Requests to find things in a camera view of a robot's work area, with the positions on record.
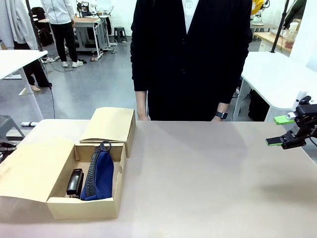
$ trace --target person in white jacket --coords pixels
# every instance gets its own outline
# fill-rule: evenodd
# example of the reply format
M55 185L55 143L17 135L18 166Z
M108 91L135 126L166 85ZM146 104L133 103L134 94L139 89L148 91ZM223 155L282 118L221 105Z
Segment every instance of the person in white jacket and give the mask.
M70 0L41 0L43 9L47 18L50 20L51 27L55 36L56 48L63 67L68 67L64 40L68 47L69 56L73 61L73 67L82 66L83 63L78 61L75 35L73 31L74 12Z

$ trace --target bottle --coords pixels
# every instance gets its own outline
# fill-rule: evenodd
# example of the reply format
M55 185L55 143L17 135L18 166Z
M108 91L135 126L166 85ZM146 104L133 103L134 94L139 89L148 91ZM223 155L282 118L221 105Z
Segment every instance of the bottle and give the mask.
M286 33L285 48L291 49L297 37L298 22L292 22Z

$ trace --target black pole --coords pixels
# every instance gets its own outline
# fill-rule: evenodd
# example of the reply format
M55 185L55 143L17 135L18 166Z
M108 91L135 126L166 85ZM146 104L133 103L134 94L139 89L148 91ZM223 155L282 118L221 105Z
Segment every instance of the black pole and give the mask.
M277 31L277 34L276 34L276 38L275 38L272 50L270 51L271 53L275 53L275 48L276 48L276 45L277 45L277 42L278 42L279 34L281 34L282 27L284 25L284 20L285 20L285 17L287 15L288 4L289 4L289 0L286 0L285 8L284 8L284 11L283 11L283 14L282 14L282 19L281 19L281 22L280 22L279 27L278 27L278 31Z
M25 1L26 1L26 6L27 6L28 11L29 11L29 16L30 16L31 24L32 24L33 31L34 31L34 34L35 34L36 42L38 43L39 50L43 51L43 47L42 47L42 44L41 44L41 41L40 41L39 33L38 33L38 30L37 30L37 28L35 26L35 22L33 20L33 13L32 13L31 8L30 8L29 0L25 0Z

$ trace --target gray jacket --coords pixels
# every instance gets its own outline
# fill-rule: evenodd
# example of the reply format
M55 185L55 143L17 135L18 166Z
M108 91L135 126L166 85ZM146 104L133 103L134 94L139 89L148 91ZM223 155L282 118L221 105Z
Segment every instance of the gray jacket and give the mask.
M0 1L0 39L8 48L13 48L13 41L16 41L38 50L31 20L22 0Z

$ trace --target zipper pull ring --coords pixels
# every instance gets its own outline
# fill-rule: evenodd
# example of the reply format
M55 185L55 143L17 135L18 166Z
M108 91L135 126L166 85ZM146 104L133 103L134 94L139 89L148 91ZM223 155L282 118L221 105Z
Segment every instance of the zipper pull ring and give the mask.
M101 151L109 151L111 149L111 142L108 140L104 140L103 142L101 142L100 146L98 146L95 151L96 152L101 152Z

